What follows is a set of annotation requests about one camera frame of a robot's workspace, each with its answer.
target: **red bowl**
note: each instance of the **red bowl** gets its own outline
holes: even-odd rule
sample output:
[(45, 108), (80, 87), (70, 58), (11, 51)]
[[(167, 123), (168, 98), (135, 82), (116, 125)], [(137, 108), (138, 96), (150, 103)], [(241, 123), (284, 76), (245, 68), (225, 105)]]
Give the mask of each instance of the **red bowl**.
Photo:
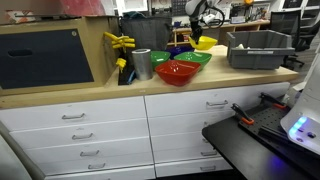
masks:
[(197, 62), (169, 60), (156, 67), (156, 72), (166, 83), (184, 86), (199, 71), (201, 64)]

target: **cabinet drawer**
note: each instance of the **cabinet drawer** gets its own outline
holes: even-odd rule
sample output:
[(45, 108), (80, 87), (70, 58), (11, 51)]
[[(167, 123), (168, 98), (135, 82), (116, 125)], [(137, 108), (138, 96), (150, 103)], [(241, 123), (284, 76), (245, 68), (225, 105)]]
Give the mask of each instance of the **cabinet drawer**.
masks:
[(0, 111), (9, 131), (145, 118), (143, 97), (119, 98)]
[(145, 153), (151, 152), (151, 146), (149, 137), (144, 137), (24, 151), (33, 162), (39, 164)]
[(14, 131), (10, 135), (22, 149), (81, 144), (149, 136), (147, 120), (136, 119), (61, 128)]
[(154, 152), (199, 146), (207, 146), (207, 151), (212, 150), (212, 146), (202, 136), (201, 131), (164, 136), (152, 136), (151, 142)]
[(155, 179), (154, 166), (47, 176), (45, 180), (143, 180)]
[(44, 163), (37, 165), (45, 175), (56, 175), (152, 164), (152, 153), (149, 152), (87, 160)]
[(198, 146), (182, 149), (170, 149), (153, 153), (155, 163), (184, 161), (192, 159), (219, 157), (219, 153), (212, 146)]
[(232, 169), (222, 157), (156, 164), (157, 177)]
[(201, 131), (202, 128), (234, 115), (234, 111), (197, 113), (149, 118), (151, 136)]
[(184, 115), (230, 110), (232, 103), (243, 108), (259, 104), (261, 92), (278, 97), (286, 93), (289, 83), (232, 87), (145, 97), (149, 117)]

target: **yellow bowl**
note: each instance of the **yellow bowl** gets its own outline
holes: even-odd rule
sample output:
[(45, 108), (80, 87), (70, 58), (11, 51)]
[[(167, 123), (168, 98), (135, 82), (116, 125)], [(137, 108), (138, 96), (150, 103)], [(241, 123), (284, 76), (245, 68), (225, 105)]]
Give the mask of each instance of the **yellow bowl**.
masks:
[(208, 50), (216, 45), (218, 41), (208, 36), (201, 36), (198, 44), (191, 37), (189, 37), (189, 42), (197, 50)]

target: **green bowl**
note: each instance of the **green bowl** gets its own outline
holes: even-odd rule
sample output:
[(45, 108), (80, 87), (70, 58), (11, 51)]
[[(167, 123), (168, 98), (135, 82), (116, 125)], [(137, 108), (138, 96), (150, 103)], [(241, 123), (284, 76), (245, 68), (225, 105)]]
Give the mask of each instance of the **green bowl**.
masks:
[(160, 64), (167, 62), (170, 55), (171, 54), (169, 52), (165, 51), (151, 51), (151, 62), (153, 70), (155, 70), (155, 68)]
[(184, 52), (174, 57), (175, 60), (191, 61), (201, 64), (201, 71), (204, 66), (210, 61), (212, 54), (202, 52)]

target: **bowl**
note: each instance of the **bowl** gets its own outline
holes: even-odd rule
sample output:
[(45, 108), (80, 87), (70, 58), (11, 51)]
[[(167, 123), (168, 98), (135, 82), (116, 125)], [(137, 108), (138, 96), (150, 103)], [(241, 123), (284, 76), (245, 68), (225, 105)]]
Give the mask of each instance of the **bowl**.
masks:
[(202, 52), (184, 52), (174, 57), (177, 60), (197, 62), (201, 64), (201, 71), (204, 66), (210, 61), (212, 54)]
[(165, 52), (165, 51), (151, 51), (151, 63), (152, 63), (152, 68), (153, 70), (155, 70), (155, 68), (168, 61), (170, 57), (170, 53), (169, 52)]
[(191, 37), (189, 37), (189, 42), (191, 46), (197, 50), (209, 50), (212, 46), (216, 45), (218, 41), (208, 36), (200, 36), (198, 44), (196, 44)]
[(159, 77), (174, 86), (188, 84), (199, 71), (201, 64), (197, 62), (171, 60), (156, 67)]
[(177, 47), (168, 48), (166, 51), (171, 53), (170, 59), (173, 59), (178, 54), (181, 54), (184, 52), (193, 52), (194, 48), (190, 46), (177, 46)]

